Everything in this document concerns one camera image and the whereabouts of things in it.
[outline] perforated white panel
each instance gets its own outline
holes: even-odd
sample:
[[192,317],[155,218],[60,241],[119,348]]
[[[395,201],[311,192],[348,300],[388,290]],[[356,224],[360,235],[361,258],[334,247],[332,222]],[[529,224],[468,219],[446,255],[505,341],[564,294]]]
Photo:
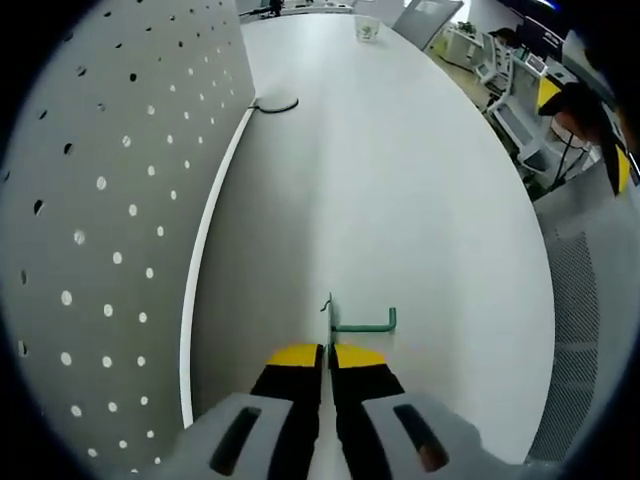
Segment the perforated white panel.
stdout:
[[113,0],[21,110],[0,179],[1,301],[43,414],[99,474],[160,462],[182,428],[187,271],[253,96],[233,0]]

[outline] green wire hook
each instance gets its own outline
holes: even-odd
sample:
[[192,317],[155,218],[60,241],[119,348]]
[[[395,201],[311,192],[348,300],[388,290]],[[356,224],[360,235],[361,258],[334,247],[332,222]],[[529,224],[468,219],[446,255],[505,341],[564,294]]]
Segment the green wire hook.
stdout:
[[398,323],[398,317],[396,313],[396,307],[389,308],[389,323],[386,325],[338,325],[338,319],[336,318],[335,311],[333,309],[333,297],[329,293],[329,300],[324,304],[324,307],[320,310],[324,312],[329,310],[329,325],[331,326],[331,333],[386,333],[393,332],[396,329]]

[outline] white tabletop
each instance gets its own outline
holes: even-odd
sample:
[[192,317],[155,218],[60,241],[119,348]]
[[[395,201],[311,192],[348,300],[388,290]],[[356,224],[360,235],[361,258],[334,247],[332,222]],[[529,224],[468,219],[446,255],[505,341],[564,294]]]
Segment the white tabletop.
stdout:
[[446,74],[384,26],[359,43],[353,23],[243,26],[257,95],[284,89],[300,105],[257,112],[231,163],[196,302],[210,321],[194,325],[194,401],[250,388],[275,348],[326,343],[331,291],[344,324],[384,323],[395,306],[394,335],[340,341],[384,352],[406,390],[441,399],[487,450],[522,462],[554,350],[534,211]]

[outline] clear glass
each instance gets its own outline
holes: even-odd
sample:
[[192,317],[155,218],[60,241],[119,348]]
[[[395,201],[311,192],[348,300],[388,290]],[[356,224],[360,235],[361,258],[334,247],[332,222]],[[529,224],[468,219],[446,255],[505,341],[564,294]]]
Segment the clear glass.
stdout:
[[380,20],[377,18],[355,16],[356,38],[361,42],[375,42],[380,29]]

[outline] metal grille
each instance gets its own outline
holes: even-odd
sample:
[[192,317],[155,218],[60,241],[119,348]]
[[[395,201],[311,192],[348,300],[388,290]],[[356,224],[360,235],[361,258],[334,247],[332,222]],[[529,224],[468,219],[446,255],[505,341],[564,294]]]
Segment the metal grille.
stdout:
[[556,343],[596,342],[598,297],[584,232],[547,244],[556,310]]
[[584,422],[598,370],[596,279],[585,232],[547,243],[556,310],[551,385],[529,457],[560,461]]

